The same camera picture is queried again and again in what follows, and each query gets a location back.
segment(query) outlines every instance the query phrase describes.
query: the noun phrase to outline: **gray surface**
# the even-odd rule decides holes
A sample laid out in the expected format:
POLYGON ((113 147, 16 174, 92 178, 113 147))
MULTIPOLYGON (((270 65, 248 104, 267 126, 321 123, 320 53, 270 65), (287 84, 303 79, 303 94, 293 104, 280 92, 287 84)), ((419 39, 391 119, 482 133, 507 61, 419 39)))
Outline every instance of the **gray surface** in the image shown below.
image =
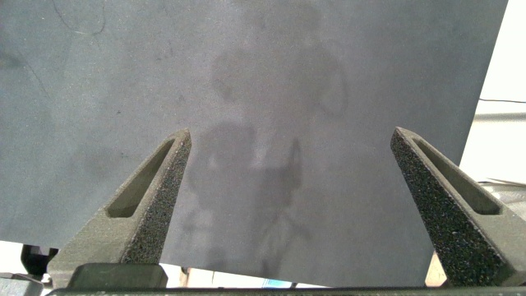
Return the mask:
POLYGON ((390 136, 459 162, 504 10, 6 1, 2 55, 19 63, 0 70, 0 239, 62 247, 189 127, 163 262, 421 285, 432 246, 390 136))
POLYGON ((0 294, 16 296, 40 296, 42 284, 32 280, 4 279, 0 277, 0 294))

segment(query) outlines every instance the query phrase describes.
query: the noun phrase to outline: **cable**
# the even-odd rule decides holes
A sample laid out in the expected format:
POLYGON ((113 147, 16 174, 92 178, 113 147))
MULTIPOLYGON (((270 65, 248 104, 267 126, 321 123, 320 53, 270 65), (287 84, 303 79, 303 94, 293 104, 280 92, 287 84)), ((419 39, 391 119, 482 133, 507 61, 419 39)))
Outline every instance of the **cable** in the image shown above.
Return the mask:
POLYGON ((484 102, 504 102, 504 103, 522 103, 522 104, 526 104, 525 101, 513 101, 513 100, 508 100, 508 99, 479 99, 479 100, 483 100, 484 102))

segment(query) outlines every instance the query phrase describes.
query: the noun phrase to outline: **black object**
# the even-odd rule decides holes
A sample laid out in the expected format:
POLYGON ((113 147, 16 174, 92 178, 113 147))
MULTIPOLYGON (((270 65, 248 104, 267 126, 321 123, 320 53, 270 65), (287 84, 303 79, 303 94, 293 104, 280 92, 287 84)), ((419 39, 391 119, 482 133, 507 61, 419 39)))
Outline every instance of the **black object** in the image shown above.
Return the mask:
POLYGON ((492 288, 455 288, 455 289, 121 289, 105 291, 83 291, 73 289, 59 289, 48 296, 77 296, 93 294, 97 296, 114 295, 181 295, 181 296, 524 296, 526 287, 492 287, 492 288))
POLYGON ((391 149, 453 286, 526 282, 526 222, 419 135, 391 149))
POLYGON ((42 277, 47 272, 48 263, 57 255, 58 249, 24 245, 21 252, 22 265, 30 275, 42 277))
POLYGON ((159 263, 190 149, 190 132, 182 130, 143 161, 49 263, 54 288, 66 287, 86 263, 159 263))
POLYGON ((158 264, 89 263, 72 276, 71 289, 166 288, 168 277, 158 264))

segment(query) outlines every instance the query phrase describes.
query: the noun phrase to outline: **gray panel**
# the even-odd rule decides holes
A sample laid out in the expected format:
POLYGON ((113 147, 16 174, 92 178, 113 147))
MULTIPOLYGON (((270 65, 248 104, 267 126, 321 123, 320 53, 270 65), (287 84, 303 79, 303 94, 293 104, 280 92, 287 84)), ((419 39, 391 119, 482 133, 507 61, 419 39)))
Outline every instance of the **gray panel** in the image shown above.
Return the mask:
POLYGON ((458 163, 505 2, 5 1, 0 239, 62 247, 171 132, 163 262, 422 285, 395 126, 458 163))

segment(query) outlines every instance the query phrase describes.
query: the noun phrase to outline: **scratch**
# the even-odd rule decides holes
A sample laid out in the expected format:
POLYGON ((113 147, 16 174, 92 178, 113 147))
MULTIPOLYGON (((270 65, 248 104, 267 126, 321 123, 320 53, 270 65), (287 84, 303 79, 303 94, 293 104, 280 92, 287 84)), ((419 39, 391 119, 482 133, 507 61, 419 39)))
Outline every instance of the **scratch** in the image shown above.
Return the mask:
POLYGON ((164 13, 166 13, 166 16, 170 17, 168 15, 168 11, 166 10, 166 6, 164 5, 164 1, 161 1, 161 5, 163 6, 163 11, 164 11, 164 13))
POLYGON ((36 80, 39 82, 39 87, 40 89, 45 93, 45 95, 48 97, 48 99, 51 99, 51 95, 49 95, 48 91, 46 90, 45 86, 44 86, 44 83, 42 82, 42 80, 40 79, 40 77, 36 74, 35 70, 33 69, 33 67, 29 64, 29 62, 27 62, 27 59, 25 58, 25 56, 20 52, 20 50, 18 49, 15 49, 18 54, 23 58, 25 64, 27 65, 27 67, 30 69, 31 73, 33 73, 33 75, 35 76, 36 80))
POLYGON ((71 28, 66 21, 64 20, 64 17, 62 16, 62 13, 58 10, 57 3, 55 0, 51 0, 51 3, 53 4, 53 8, 55 12, 57 13, 58 18, 60 18, 60 21, 73 33, 77 33, 80 35, 90 35, 90 36, 96 36, 104 31, 104 28, 106 27, 106 1, 102 0, 102 26, 100 27, 100 30, 94 32, 94 33, 86 33, 86 32, 80 32, 78 30, 74 30, 71 28))

